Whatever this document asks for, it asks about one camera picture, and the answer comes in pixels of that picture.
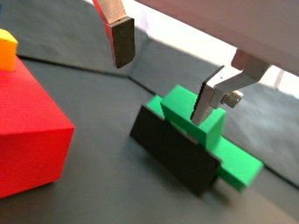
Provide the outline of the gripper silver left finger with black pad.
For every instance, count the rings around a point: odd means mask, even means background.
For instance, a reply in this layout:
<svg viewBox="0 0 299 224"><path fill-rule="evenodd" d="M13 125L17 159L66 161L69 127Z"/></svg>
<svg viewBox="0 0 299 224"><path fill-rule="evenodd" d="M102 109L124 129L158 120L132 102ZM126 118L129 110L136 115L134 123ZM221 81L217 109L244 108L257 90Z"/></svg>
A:
<svg viewBox="0 0 299 224"><path fill-rule="evenodd" d="M136 56L134 20L126 15L121 0L92 0L105 26L116 68Z"/></svg>

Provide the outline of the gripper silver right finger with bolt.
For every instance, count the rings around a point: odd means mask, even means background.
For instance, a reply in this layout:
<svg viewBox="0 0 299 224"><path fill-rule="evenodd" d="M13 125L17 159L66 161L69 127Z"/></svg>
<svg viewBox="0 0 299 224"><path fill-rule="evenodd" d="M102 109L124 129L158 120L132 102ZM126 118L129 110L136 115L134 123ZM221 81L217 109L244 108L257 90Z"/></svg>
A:
<svg viewBox="0 0 299 224"><path fill-rule="evenodd" d="M220 104L233 108L243 98L239 89L260 81L271 64L236 50L228 66L221 66L201 83L190 113L190 121L200 125Z"/></svg>

